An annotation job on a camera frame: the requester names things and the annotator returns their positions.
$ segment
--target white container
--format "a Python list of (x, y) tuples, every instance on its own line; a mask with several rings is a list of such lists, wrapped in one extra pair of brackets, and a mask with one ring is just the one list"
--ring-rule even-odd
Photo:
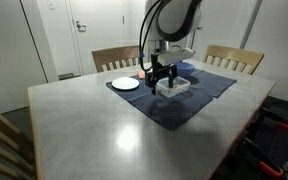
[(157, 82), (156, 91), (163, 96), (172, 97), (186, 92), (190, 84), (191, 82), (178, 76), (173, 80), (173, 88), (170, 88), (168, 78), (163, 78)]

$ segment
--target chair back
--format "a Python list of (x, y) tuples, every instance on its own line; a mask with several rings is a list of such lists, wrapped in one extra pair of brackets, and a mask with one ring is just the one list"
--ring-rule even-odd
[(33, 142), (0, 115), (0, 175), (11, 179), (34, 179)]
[(219, 45), (209, 45), (203, 62), (207, 63), (210, 59), (209, 63), (211, 65), (215, 63), (217, 66), (224, 68), (231, 67), (233, 71), (239, 72), (244, 72), (244, 70), (246, 70), (245, 67), (248, 65), (250, 67), (246, 73), (252, 75), (263, 57), (263, 53)]
[(111, 69), (129, 67), (130, 65), (139, 64), (139, 47), (124, 46), (109, 49), (92, 51), (97, 72), (103, 72), (105, 65), (109, 71)]

